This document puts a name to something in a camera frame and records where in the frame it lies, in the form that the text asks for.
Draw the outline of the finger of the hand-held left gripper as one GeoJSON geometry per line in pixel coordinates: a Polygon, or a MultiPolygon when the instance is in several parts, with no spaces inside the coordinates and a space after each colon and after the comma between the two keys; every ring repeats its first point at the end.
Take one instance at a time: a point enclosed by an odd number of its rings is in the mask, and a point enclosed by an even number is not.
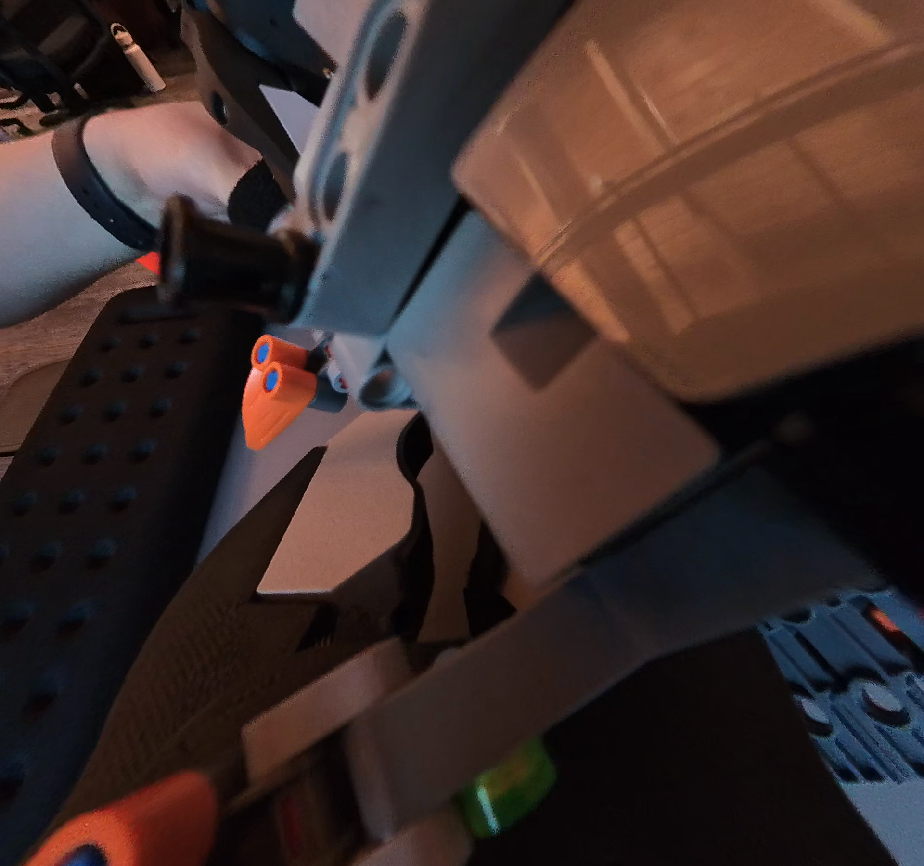
{"type": "Polygon", "coordinates": [[[258,85],[257,131],[267,160],[300,160],[317,153],[320,109],[294,90],[258,85]]]}

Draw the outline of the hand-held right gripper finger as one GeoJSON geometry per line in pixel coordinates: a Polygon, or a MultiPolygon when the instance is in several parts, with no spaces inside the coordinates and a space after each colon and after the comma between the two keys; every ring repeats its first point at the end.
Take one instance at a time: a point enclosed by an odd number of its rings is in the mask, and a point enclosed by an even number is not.
{"type": "Polygon", "coordinates": [[[257,586],[264,599],[402,599],[414,528],[413,410],[365,412],[327,445],[257,586]]]}

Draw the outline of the grey orange building-block toy robot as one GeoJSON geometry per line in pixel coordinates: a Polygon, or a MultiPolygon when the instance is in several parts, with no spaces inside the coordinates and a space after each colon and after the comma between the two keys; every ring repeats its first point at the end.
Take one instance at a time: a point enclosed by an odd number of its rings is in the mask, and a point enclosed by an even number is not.
{"type": "Polygon", "coordinates": [[[895,864],[758,629],[922,603],[922,0],[295,0],[334,59],[270,229],[167,201],[239,410],[413,410],[402,599],[195,565],[16,864],[895,864]]]}

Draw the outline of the person's left forearm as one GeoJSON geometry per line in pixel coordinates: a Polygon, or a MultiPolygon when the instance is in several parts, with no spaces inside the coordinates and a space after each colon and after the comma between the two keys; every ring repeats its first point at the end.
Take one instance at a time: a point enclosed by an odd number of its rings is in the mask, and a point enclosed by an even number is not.
{"type": "Polygon", "coordinates": [[[2,145],[2,328],[52,310],[138,257],[73,197],[50,133],[2,145]]]}

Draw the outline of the person's left hand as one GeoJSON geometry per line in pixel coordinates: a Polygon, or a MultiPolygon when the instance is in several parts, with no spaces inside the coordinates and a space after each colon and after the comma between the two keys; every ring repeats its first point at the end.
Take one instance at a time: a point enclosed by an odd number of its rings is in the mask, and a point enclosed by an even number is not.
{"type": "Polygon", "coordinates": [[[197,102],[94,116],[84,126],[83,144],[108,189],[152,225],[174,195],[225,222],[232,191],[261,159],[197,102]]]}

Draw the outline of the white water bottle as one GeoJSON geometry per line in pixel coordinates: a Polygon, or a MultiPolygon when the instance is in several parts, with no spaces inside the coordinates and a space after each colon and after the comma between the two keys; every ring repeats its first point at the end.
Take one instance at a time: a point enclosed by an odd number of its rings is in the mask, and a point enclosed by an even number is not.
{"type": "Polygon", "coordinates": [[[167,88],[166,81],[128,28],[119,22],[112,22],[109,28],[115,43],[140,78],[145,90],[151,94],[163,92],[167,88]]]}

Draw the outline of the black wristband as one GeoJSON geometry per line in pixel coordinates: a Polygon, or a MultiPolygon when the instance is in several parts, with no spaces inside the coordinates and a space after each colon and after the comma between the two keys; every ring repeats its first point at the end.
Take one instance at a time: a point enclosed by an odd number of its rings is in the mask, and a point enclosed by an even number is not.
{"type": "Polygon", "coordinates": [[[157,248],[158,230],[119,200],[87,152],[86,126],[96,116],[80,116],[54,130],[55,167],[68,192],[96,225],[139,256],[146,255],[157,248]]]}

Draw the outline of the black perforated mat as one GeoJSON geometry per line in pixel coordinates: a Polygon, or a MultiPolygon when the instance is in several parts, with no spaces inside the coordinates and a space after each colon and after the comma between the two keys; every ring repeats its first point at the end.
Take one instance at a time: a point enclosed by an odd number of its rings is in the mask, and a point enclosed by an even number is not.
{"type": "Polygon", "coordinates": [[[258,315],[98,315],[2,479],[1,847],[16,864],[79,780],[124,679],[195,565],[258,315]]]}

